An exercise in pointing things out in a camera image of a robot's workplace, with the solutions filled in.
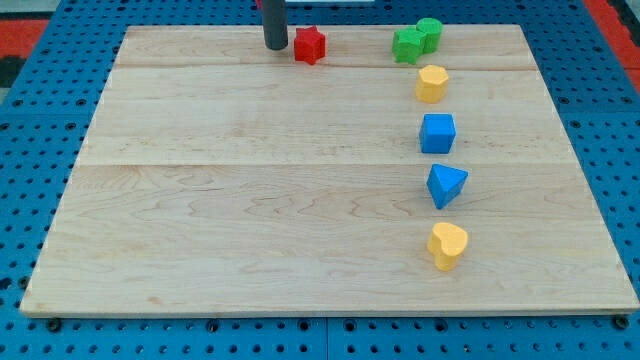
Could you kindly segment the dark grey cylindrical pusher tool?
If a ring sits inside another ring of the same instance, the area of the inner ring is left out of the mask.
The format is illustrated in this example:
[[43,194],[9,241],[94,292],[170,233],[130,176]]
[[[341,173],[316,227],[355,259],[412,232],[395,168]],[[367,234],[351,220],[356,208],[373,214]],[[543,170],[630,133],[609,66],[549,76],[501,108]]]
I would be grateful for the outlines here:
[[285,0],[262,0],[262,25],[265,46],[279,51],[288,46],[287,6]]

